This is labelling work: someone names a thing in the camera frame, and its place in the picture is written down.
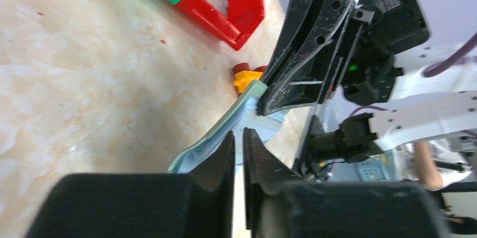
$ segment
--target beige marble surface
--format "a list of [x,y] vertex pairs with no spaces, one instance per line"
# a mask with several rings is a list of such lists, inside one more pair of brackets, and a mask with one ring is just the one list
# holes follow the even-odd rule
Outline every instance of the beige marble surface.
[[[0,236],[67,173],[165,172],[233,104],[231,67],[268,63],[284,13],[265,3],[235,52],[164,0],[0,0]],[[288,165],[306,113],[268,143]]]

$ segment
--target purple cable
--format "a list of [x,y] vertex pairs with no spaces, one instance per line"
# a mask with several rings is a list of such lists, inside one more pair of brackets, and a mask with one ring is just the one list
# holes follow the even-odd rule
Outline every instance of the purple cable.
[[470,130],[463,130],[461,131],[462,133],[466,133],[467,135],[473,136],[474,138],[477,138],[477,133],[472,132]]
[[460,59],[471,52],[477,47],[477,33],[467,41],[456,53],[451,55],[447,60],[439,63],[438,65],[432,65],[426,68],[423,72],[424,78],[431,78],[439,75],[440,73],[449,69],[452,65],[457,63]]
[[364,110],[364,109],[372,109],[372,110],[380,110],[380,111],[388,110],[388,109],[385,109],[383,107],[377,107],[377,106],[361,106],[361,107],[353,110],[353,112],[348,117],[354,116],[358,111]]

